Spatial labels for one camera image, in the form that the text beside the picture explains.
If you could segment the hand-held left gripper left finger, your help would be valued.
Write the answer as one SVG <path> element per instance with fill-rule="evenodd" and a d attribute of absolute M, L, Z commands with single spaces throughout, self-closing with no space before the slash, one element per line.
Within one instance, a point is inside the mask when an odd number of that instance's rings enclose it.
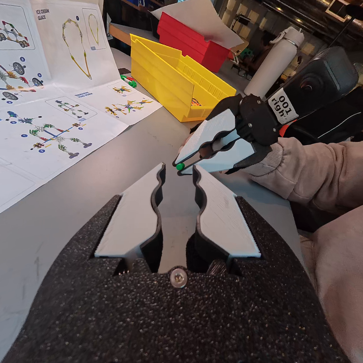
<path fill-rule="evenodd" d="M 158 164 L 120 194 L 94 251 L 95 257 L 122 258 L 128 270 L 136 259 L 145 259 L 150 271 L 158 271 L 163 233 L 158 206 L 166 165 Z"/>

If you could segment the grey desk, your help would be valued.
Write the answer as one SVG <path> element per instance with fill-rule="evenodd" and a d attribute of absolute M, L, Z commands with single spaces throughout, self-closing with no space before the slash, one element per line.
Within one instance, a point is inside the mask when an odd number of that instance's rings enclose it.
<path fill-rule="evenodd" d="M 179 176 L 189 122 L 165 107 L 1 213 L 1 361 L 307 361 L 308 318 L 294 298 L 310 283 L 290 202 L 243 170 Z M 156 179 L 162 234 L 158 273 L 148 259 L 96 257 L 126 191 Z M 202 206 L 226 186 L 261 259 L 233 257 L 227 272 L 193 272 L 187 242 Z"/>

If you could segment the red storage bin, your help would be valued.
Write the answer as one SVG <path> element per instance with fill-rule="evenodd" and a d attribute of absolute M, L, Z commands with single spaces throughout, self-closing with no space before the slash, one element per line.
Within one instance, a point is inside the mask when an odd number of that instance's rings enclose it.
<path fill-rule="evenodd" d="M 203 35 L 162 12 L 157 33 L 159 42 L 182 51 L 208 70 L 217 73 L 230 50 L 213 42 L 206 41 Z"/>

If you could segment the fold-out toy instruction sheet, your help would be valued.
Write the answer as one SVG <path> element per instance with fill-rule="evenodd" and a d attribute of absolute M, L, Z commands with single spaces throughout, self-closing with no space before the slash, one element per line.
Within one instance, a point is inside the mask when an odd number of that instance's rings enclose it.
<path fill-rule="evenodd" d="M 162 106 L 120 77 L 97 4 L 0 8 L 3 212 Z"/>

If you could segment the white water bottle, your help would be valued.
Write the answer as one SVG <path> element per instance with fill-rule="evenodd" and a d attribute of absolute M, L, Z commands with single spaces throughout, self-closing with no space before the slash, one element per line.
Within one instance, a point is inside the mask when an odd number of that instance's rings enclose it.
<path fill-rule="evenodd" d="M 296 56 L 303 41 L 304 34 L 301 29 L 297 30 L 290 26 L 283 30 L 277 38 L 270 42 L 274 46 L 250 80 L 244 94 L 246 96 L 252 94 L 263 99 Z"/>

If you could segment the yellow parts bin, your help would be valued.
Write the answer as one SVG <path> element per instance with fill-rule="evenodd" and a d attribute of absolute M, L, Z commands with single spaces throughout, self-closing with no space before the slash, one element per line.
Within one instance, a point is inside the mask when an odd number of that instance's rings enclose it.
<path fill-rule="evenodd" d="M 131 75 L 180 122 L 205 120 L 236 89 L 180 50 L 130 34 Z M 191 106 L 192 98 L 202 107 Z"/>

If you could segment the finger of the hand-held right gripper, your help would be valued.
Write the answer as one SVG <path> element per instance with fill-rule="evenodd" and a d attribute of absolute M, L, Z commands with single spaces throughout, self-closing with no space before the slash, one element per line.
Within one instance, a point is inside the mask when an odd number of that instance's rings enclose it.
<path fill-rule="evenodd" d="M 193 166 L 201 166 L 209 173 L 231 170 L 240 161 L 253 155 L 255 152 L 253 145 L 244 139 L 237 139 L 226 149 L 216 151 L 209 157 L 200 158 L 191 165 L 185 166 L 180 171 L 181 175 L 192 175 Z"/>
<path fill-rule="evenodd" d="M 235 116 L 230 109 L 220 112 L 210 120 L 204 120 L 180 148 L 173 166 L 184 163 L 199 152 L 202 146 L 229 135 L 235 128 Z"/>

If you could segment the person's right forearm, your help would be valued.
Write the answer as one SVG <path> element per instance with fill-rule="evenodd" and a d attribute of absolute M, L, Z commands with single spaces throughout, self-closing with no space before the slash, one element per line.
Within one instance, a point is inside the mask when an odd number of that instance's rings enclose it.
<path fill-rule="evenodd" d="M 291 202 L 362 219 L 362 141 L 304 146 L 296 138 L 279 138 L 271 148 L 243 169 L 254 181 Z"/>

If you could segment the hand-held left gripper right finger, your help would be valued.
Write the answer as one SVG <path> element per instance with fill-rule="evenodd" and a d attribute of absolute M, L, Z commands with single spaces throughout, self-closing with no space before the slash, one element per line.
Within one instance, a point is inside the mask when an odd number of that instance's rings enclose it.
<path fill-rule="evenodd" d="M 237 195 L 201 166 L 193 166 L 192 174 L 199 212 L 187 243 L 187 267 L 209 268 L 216 260 L 227 268 L 234 260 L 261 263 L 260 243 Z"/>

